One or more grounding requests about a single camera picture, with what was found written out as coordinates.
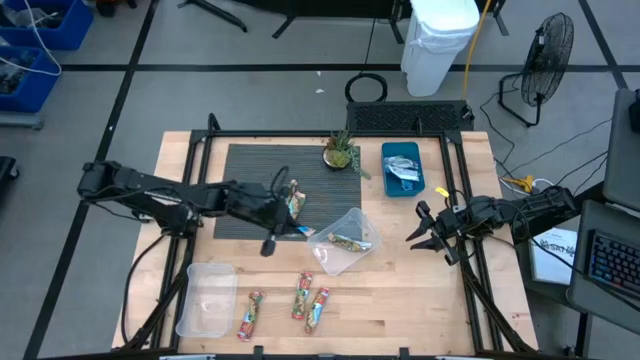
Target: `black rubber mat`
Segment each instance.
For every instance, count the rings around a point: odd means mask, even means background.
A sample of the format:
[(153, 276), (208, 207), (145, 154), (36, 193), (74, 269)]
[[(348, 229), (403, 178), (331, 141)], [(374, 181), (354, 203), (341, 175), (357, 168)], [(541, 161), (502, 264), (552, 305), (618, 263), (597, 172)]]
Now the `black rubber mat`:
[[(289, 180), (299, 183), (307, 201), (298, 217), (301, 224), (321, 231), (360, 203), (360, 176), (350, 168), (329, 170), (322, 161), (322, 146), (229, 145), (224, 180), (260, 182), (265, 188), (278, 170), (289, 166)], [(230, 216), (218, 218), (214, 237), (218, 239), (264, 240), (267, 230)], [(281, 240), (306, 241), (302, 235)]]
[(423, 130), (472, 131), (473, 122), (462, 119), (464, 101), (357, 102), (347, 106), (351, 130), (415, 130), (420, 118)]

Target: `blue bin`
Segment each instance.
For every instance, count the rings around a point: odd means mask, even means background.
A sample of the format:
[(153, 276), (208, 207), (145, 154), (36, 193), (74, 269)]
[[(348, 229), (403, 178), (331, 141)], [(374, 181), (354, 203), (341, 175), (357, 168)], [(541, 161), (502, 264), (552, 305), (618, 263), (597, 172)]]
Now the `blue bin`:
[[(395, 175), (384, 171), (384, 158), (402, 155), (407, 159), (418, 163), (420, 181), (414, 184), (413, 190), (404, 191), (402, 183)], [(424, 190), (424, 174), (422, 173), (422, 162), (420, 161), (420, 149), (415, 142), (399, 142), (382, 144), (382, 173), (384, 177), (384, 192), (389, 197), (411, 197), (416, 196)]]
[[(24, 0), (5, 0), (5, 6), (24, 10)], [(67, 9), (56, 29), (38, 29), (42, 41), (51, 50), (77, 50), (93, 21), (91, 10), (81, 0), (31, 0), (32, 9), (40, 6), (60, 6)], [(42, 47), (32, 28), (0, 27), (0, 36), (14, 46)]]
[[(34, 53), (32, 69), (55, 73), (58, 68), (49, 60), (44, 50), (31, 47), (0, 46), (0, 56), (5, 59), (20, 57), (23, 51)], [(0, 94), (0, 110), (34, 113), (40, 111), (42, 104), (55, 85), (58, 76), (25, 71), (22, 81), (11, 94)]]

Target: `yellow cable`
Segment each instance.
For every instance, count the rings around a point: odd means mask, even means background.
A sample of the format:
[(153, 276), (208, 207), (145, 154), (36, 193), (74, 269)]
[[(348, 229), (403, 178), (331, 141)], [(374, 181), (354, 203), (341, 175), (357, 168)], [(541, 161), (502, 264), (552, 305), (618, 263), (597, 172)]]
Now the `yellow cable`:
[(469, 85), (469, 67), (471, 66), (471, 58), (473, 57), (473, 50), (476, 48), (476, 41), (478, 40), (478, 35), (480, 35), (480, 30), (482, 29), (482, 24), (484, 23), (484, 18), (487, 16), (487, 12), (489, 11), (489, 6), (491, 5), (492, 0), (487, 0), (484, 4), (484, 10), (482, 10), (482, 16), (480, 17), (480, 22), (478, 23), (478, 29), (476, 33), (473, 35), (473, 40), (471, 41), (471, 48), (469, 49), (469, 54), (467, 55), (467, 65), (464, 67), (464, 85), (462, 88), (462, 100), (467, 100), (467, 86)]

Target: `floor fan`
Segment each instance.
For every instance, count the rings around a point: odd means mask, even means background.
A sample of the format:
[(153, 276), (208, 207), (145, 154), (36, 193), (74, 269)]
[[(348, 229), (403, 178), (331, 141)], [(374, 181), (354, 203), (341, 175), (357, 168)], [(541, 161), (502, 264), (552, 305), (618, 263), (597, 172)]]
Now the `floor fan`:
[[(573, 47), (573, 21), (563, 13), (548, 17), (536, 30), (529, 55), (522, 71), (510, 74), (500, 80), (498, 104), (527, 127), (540, 122), (540, 110), (558, 89), (560, 80), (567, 69)], [(536, 107), (536, 121), (529, 122), (504, 103), (504, 82), (522, 76), (520, 93), (522, 100)]]

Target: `keyboard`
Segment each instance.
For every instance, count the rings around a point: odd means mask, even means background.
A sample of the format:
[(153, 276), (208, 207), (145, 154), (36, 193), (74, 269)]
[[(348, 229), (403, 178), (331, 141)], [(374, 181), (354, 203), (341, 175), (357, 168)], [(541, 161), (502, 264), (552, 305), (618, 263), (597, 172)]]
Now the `keyboard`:
[(640, 246), (596, 232), (588, 276), (624, 295), (640, 299)]

